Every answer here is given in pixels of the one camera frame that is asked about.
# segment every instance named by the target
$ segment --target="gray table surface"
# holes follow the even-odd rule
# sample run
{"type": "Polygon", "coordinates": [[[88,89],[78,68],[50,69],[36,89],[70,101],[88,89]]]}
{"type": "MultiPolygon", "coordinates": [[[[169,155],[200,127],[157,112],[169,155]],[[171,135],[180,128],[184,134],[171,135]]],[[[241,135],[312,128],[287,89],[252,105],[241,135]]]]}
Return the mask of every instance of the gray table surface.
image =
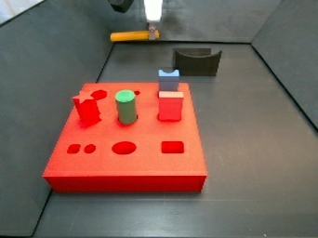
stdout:
{"type": "Polygon", "coordinates": [[[116,44],[100,82],[156,81],[173,47],[221,50],[187,77],[208,178],[201,193],[52,193],[34,236],[316,236],[318,138],[248,45],[116,44]]]}

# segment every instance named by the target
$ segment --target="orange handle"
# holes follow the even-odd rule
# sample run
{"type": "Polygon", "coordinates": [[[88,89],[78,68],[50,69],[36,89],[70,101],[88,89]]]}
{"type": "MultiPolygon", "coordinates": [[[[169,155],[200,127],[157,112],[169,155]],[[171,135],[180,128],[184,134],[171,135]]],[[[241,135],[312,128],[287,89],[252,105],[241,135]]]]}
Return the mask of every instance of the orange handle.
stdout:
{"type": "MultiPolygon", "coordinates": [[[[158,38],[158,32],[154,31],[154,38],[158,38]]],[[[148,40],[149,39],[149,32],[140,31],[140,32],[125,32],[125,33],[112,33],[110,34],[110,41],[134,41],[134,40],[148,40]]]]}

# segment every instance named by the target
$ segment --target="red shape sorter box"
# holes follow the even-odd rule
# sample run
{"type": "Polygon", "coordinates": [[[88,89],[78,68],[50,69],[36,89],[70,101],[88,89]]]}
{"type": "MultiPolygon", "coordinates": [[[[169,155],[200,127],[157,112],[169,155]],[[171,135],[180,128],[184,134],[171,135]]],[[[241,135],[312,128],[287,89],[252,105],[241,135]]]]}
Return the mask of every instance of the red shape sorter box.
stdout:
{"type": "Polygon", "coordinates": [[[85,125],[73,107],[44,178],[56,192],[199,192],[207,176],[188,85],[183,119],[157,120],[156,83],[85,84],[97,100],[100,122],[85,125]],[[114,93],[134,92],[137,119],[117,121],[114,93]]]}

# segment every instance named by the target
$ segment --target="red box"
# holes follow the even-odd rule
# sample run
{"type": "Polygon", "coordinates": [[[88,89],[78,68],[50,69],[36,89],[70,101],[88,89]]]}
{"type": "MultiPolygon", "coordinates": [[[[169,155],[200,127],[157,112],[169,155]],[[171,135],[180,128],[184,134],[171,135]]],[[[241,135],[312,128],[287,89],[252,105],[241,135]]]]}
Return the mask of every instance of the red box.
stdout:
{"type": "Polygon", "coordinates": [[[160,121],[180,121],[183,117],[183,92],[158,92],[160,121]]]}
{"type": "Polygon", "coordinates": [[[85,84],[101,121],[88,126],[73,108],[44,178],[56,192],[199,192],[207,176],[203,147],[187,84],[183,119],[157,120],[156,83],[85,84]],[[117,121],[114,93],[134,92],[137,120],[117,121]]]}

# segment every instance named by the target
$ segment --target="black block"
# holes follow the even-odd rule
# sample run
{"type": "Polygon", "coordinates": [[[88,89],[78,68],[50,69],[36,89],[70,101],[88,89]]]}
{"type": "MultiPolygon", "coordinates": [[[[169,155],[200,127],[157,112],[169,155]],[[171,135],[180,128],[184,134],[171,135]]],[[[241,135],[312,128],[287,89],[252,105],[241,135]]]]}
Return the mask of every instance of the black block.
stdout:
{"type": "Polygon", "coordinates": [[[180,76],[216,76],[221,51],[211,48],[173,48],[173,69],[180,76]]]}
{"type": "Polygon", "coordinates": [[[125,13],[132,5],[133,0],[108,0],[114,11],[125,13]]]}

